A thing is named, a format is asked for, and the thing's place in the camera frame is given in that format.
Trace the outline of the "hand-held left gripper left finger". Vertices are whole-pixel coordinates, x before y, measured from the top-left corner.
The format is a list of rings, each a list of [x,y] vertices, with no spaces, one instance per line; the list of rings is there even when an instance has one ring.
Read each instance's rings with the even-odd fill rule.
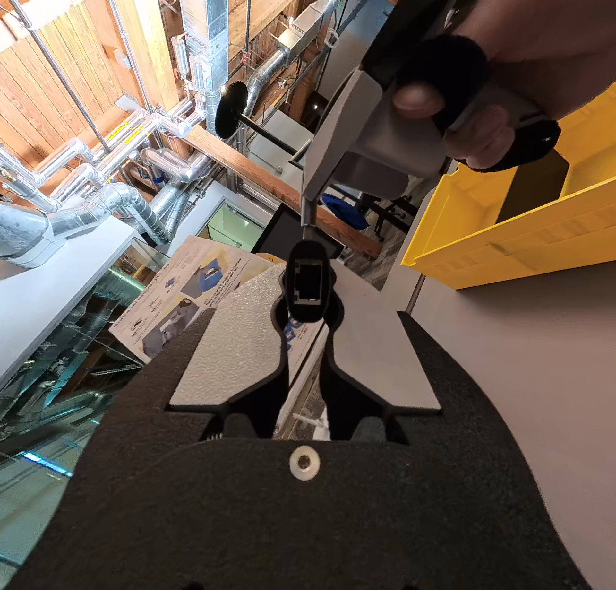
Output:
[[[277,421],[289,390],[285,268],[283,263],[271,266],[219,303],[170,409]]]

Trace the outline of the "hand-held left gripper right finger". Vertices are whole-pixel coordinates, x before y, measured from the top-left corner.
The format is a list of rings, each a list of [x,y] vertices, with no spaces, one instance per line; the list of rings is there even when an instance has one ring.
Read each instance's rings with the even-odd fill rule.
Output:
[[[432,415],[441,405],[401,318],[380,291],[339,262],[325,313],[320,391],[329,424]]]

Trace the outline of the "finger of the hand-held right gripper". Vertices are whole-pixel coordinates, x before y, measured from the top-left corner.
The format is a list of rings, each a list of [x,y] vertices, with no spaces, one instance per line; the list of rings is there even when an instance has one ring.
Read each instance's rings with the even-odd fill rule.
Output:
[[[354,70],[315,133],[304,159],[303,200],[315,201],[364,129],[382,98],[382,88],[366,72]]]
[[[362,155],[344,155],[333,172],[333,183],[392,201],[404,195],[409,176]]]

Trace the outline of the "black USB cable grey plug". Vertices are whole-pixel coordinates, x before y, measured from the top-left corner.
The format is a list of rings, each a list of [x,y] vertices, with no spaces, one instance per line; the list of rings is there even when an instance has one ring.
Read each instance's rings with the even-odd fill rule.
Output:
[[[318,199],[301,196],[302,240],[315,240],[317,231]]]

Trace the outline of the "grey slim USB hub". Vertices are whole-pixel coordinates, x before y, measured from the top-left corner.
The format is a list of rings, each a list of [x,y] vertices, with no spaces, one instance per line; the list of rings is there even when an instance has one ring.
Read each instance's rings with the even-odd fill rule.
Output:
[[[289,315],[302,323],[321,320],[327,311],[333,284],[333,270],[325,247],[317,240],[296,243],[283,275]]]

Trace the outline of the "yellow plastic bin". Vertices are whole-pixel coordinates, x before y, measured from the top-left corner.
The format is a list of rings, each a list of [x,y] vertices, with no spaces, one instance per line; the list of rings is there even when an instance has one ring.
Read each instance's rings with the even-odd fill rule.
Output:
[[[570,164],[557,201],[496,224],[518,167],[458,164],[431,197],[402,265],[452,289],[615,260],[615,84],[559,121]]]

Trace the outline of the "person's right hand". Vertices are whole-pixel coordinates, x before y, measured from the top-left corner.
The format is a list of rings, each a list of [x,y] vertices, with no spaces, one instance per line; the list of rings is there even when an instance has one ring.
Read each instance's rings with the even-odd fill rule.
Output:
[[[615,82],[615,0],[478,0],[452,33],[471,39],[492,77],[552,120],[592,101]],[[445,101],[422,82],[399,86],[392,105],[405,119],[435,115]],[[447,156],[474,170],[499,163],[514,143],[508,111],[497,104],[446,132]]]

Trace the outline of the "blue jacket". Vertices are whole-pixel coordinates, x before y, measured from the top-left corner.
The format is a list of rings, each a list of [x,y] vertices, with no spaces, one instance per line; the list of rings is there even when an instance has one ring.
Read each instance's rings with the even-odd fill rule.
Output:
[[[364,231],[369,227],[369,223],[360,210],[346,201],[329,193],[322,194],[320,201],[335,217],[351,228]]]

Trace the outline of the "dark metal bar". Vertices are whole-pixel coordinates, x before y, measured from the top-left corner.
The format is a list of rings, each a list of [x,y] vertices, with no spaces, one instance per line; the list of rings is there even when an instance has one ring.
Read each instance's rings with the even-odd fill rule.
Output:
[[[415,287],[414,287],[414,289],[412,291],[412,294],[411,294],[411,296],[409,298],[408,304],[406,306],[406,309],[405,309],[405,313],[406,314],[408,314],[408,315],[412,314],[413,309],[414,309],[414,307],[416,305],[416,302],[418,300],[419,294],[421,292],[421,289],[423,288],[425,280],[426,280],[426,276],[424,274],[420,274],[420,276],[419,276],[419,278],[418,278],[418,280],[416,282],[416,285],[415,285]]]

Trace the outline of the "printed instruction poster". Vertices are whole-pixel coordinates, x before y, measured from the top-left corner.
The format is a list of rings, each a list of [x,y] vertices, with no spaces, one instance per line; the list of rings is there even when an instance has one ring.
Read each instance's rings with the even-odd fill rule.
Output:
[[[112,325],[112,334],[145,363],[140,376],[150,385],[171,380],[170,400],[219,303],[273,265],[240,248],[190,236]],[[302,323],[288,312],[288,393],[322,328],[323,321]]]

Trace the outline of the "black framed screen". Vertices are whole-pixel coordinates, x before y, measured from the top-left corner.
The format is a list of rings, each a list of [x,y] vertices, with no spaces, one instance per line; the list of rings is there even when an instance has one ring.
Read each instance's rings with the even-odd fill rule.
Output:
[[[270,254],[286,261],[292,248],[301,240],[303,229],[300,214],[282,203],[257,239],[251,253]],[[325,247],[329,259],[337,258],[345,247],[319,229],[315,230],[312,240],[319,241]]]

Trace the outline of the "black divider plate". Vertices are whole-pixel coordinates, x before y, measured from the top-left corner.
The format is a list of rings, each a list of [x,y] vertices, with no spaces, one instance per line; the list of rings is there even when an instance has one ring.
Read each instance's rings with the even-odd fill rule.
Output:
[[[557,201],[570,164],[557,151],[518,167],[504,199],[496,224]]]

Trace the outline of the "cluster of silver insulated pipes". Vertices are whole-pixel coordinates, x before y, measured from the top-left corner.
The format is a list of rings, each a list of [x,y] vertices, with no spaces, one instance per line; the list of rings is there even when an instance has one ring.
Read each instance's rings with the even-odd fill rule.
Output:
[[[1,148],[1,183],[34,206],[1,202],[2,261],[37,268],[67,239],[96,229],[118,212],[126,212],[155,246],[171,243],[189,197],[185,190],[170,183],[149,203],[136,187],[112,181],[112,175],[155,130],[187,138],[206,118],[204,97],[195,93],[170,113],[148,114],[140,108],[133,118],[139,122],[120,128],[123,138],[115,140],[115,147],[103,157],[72,139],[30,170]]]

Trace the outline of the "wooden support post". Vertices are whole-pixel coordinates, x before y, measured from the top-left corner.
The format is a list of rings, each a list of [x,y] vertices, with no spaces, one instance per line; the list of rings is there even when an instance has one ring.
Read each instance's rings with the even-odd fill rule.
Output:
[[[297,190],[202,127],[196,126],[184,138],[184,141],[216,163],[233,171],[243,180],[247,180],[287,204],[296,212],[301,211],[301,195]],[[318,206],[315,225],[345,247],[351,248],[370,260],[375,260],[381,254],[382,246],[379,242],[345,224],[324,207]]]

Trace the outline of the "foil-wrapped air duct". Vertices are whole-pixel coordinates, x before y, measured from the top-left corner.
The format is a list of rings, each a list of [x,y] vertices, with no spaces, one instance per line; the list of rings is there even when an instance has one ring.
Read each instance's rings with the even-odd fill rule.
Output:
[[[190,82],[200,95],[206,129],[216,136],[216,112],[228,80],[228,0],[179,1]]]

